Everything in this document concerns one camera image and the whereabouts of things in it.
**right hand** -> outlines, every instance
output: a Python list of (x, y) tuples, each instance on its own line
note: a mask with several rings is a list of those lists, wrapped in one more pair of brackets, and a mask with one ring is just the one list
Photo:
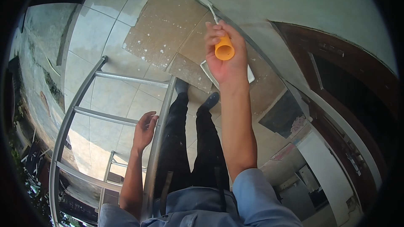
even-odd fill
[[(209, 70), (220, 86), (237, 85), (247, 81), (247, 49), (244, 38), (232, 26), (219, 21), (218, 25), (206, 22), (205, 34), (206, 62)], [(219, 37), (229, 34), (231, 44), (234, 47), (233, 58), (222, 61), (215, 56), (215, 45), (220, 42)]]

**hand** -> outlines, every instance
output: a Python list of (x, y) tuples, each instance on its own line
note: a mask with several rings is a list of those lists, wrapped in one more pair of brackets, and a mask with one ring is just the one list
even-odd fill
[[(205, 35), (206, 62), (209, 70), (220, 86), (240, 81), (247, 81), (247, 49), (244, 38), (232, 26), (223, 20), (218, 25), (206, 22), (207, 33)], [(229, 34), (231, 44), (234, 47), (233, 58), (222, 61), (215, 56), (215, 45), (220, 42), (219, 37)]]
[(156, 112), (145, 113), (136, 124), (132, 151), (143, 151), (144, 148), (150, 144), (158, 119), (158, 116), (154, 116), (154, 114), (156, 114)]

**black pants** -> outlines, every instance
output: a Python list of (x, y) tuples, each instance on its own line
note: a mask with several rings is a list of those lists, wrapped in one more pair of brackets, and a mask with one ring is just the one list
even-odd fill
[(198, 155), (190, 171), (185, 138), (188, 95), (180, 93), (171, 105), (164, 129), (163, 143), (157, 166), (154, 199), (160, 198), (168, 171), (173, 171), (169, 193), (189, 186), (217, 188), (215, 167), (220, 167), (223, 189), (230, 190), (229, 174), (220, 139), (209, 109), (201, 106), (197, 113)]

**shirt sleeve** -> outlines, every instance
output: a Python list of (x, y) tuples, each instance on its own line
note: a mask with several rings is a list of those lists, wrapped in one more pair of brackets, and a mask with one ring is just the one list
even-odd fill
[(101, 206), (98, 227), (139, 227), (139, 221), (129, 212), (112, 204)]
[(260, 169), (242, 171), (234, 180), (233, 194), (244, 225), (302, 226), (296, 215), (277, 200)]

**orange paint roller handle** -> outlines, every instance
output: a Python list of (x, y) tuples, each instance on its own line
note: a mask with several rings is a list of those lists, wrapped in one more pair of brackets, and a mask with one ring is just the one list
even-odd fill
[(229, 35), (225, 32), (224, 37), (219, 37), (220, 42), (215, 45), (215, 55), (222, 61), (227, 61), (234, 56), (234, 47), (231, 44)]

